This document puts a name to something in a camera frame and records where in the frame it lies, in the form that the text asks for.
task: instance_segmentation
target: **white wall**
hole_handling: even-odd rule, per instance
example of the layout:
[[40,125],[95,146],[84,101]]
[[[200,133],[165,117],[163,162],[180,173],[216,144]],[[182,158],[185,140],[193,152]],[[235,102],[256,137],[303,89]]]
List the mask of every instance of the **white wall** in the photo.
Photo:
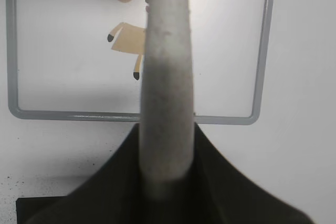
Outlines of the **white wall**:
[[[17,197],[70,192],[107,160],[132,124],[11,116],[4,0],[0,5],[0,223],[7,224],[15,223]],[[239,170],[320,224],[335,222],[335,17],[335,0],[275,0],[259,121],[202,126]]]

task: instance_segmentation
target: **black hoof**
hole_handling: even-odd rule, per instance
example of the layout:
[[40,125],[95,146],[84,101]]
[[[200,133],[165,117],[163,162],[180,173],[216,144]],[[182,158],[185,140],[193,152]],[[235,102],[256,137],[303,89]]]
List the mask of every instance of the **black hoof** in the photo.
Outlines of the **black hoof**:
[[137,80],[137,81],[140,79],[140,73],[138,73],[138,72],[133,72],[133,76],[134,76],[135,80]]
[[109,36],[107,36],[107,41],[111,42],[113,41],[114,37],[112,35],[109,34]]

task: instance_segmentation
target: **tan shirt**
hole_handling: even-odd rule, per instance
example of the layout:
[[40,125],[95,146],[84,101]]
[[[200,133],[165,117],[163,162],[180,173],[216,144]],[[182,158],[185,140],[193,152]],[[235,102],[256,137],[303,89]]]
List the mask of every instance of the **tan shirt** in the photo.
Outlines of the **tan shirt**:
[[122,22],[112,30],[111,34],[114,36],[118,31],[120,31],[120,33],[118,37],[115,38],[112,46],[113,50],[135,55],[144,54],[145,28]]

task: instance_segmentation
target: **black stand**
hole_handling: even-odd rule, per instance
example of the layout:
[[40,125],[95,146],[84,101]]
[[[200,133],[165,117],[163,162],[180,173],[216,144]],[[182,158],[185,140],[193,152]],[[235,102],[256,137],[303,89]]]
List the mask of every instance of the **black stand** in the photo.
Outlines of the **black stand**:
[[[142,198],[136,125],[118,151],[86,183],[66,197],[18,199],[18,224],[157,223]],[[268,194],[216,150],[195,125],[195,158],[181,223],[310,224],[305,214]],[[169,211],[169,205],[160,208]]]

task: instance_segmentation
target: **cartoon illustration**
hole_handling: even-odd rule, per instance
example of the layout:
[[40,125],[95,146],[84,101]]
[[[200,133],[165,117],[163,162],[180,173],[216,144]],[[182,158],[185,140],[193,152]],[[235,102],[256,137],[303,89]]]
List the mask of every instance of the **cartoon illustration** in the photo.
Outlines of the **cartoon illustration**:
[[[128,3],[132,0],[118,1]],[[112,42],[114,40],[112,50],[138,55],[133,71],[133,76],[136,80],[139,80],[140,78],[141,62],[144,55],[145,36],[145,28],[133,26],[125,22],[118,24],[108,35],[108,42]]]

